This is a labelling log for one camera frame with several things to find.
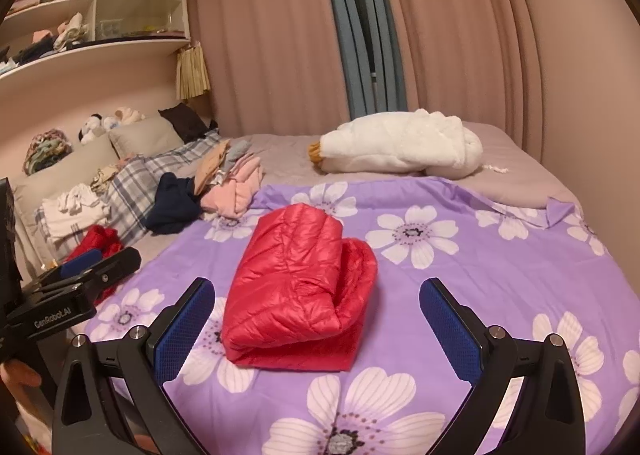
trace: blue gripper pad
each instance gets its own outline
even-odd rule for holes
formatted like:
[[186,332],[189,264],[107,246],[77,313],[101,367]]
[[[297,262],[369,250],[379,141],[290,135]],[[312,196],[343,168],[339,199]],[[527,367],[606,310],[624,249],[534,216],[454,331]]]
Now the blue gripper pad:
[[215,302],[213,284],[206,278],[198,278],[173,306],[177,313],[154,349],[154,376],[159,385],[178,377]]
[[77,276],[82,271],[94,266],[102,260],[102,253],[99,249],[89,249],[82,255],[78,255],[73,260],[65,261],[60,266],[60,279],[71,278]]
[[420,309],[458,378],[475,385],[482,374],[480,348],[431,280],[420,287]]

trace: curtain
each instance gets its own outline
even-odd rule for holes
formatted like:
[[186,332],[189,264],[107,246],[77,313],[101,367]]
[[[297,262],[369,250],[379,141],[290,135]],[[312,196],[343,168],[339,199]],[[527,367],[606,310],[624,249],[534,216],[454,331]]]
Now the curtain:
[[542,82],[525,0],[389,0],[407,104],[504,130],[540,160]]
[[188,2],[223,135],[318,135],[349,120],[331,0]]

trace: beige wall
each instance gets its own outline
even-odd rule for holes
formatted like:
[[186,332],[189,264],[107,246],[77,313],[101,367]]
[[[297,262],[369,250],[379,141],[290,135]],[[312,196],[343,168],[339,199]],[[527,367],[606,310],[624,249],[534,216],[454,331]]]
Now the beige wall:
[[624,0],[527,3],[543,78],[543,165],[581,200],[640,294],[640,25]]
[[175,56],[91,67],[55,78],[0,100],[0,176],[20,175],[31,138],[60,128],[78,144],[78,131],[94,113],[113,115],[121,106],[145,114],[175,106]]

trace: purple bedsheet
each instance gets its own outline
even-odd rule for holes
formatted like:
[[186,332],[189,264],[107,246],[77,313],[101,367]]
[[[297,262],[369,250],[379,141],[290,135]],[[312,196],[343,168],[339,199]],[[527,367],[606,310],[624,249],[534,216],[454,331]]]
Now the purple bedsheet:
[[[261,214],[307,202],[369,242],[379,276],[351,372],[238,369],[219,340],[225,296]],[[570,204],[510,208],[434,178],[267,186],[237,223],[200,220],[109,298],[92,340],[149,324],[197,276],[216,307],[180,375],[165,384],[194,434],[221,455],[422,455],[469,390],[418,307],[438,277],[485,324],[541,340],[562,335],[578,375],[588,454],[610,442],[638,396],[640,302]],[[479,453],[497,444],[513,380]]]

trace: silver bolt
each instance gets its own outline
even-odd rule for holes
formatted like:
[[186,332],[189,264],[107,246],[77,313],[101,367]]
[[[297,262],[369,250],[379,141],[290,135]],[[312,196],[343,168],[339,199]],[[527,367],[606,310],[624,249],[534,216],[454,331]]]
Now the silver bolt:
[[129,331],[129,336],[135,340],[139,340],[146,334],[146,327],[144,325],[136,325]]
[[499,327],[497,325],[492,325],[489,327],[489,334],[491,334],[492,338],[501,340],[503,337],[507,335],[507,332],[505,332],[502,327]]
[[562,336],[559,336],[558,334],[549,335],[549,341],[551,341],[551,344],[555,345],[556,347],[561,347],[562,345],[564,345]]
[[84,334],[78,334],[71,340],[71,344],[75,347],[81,347],[86,342],[86,336]]

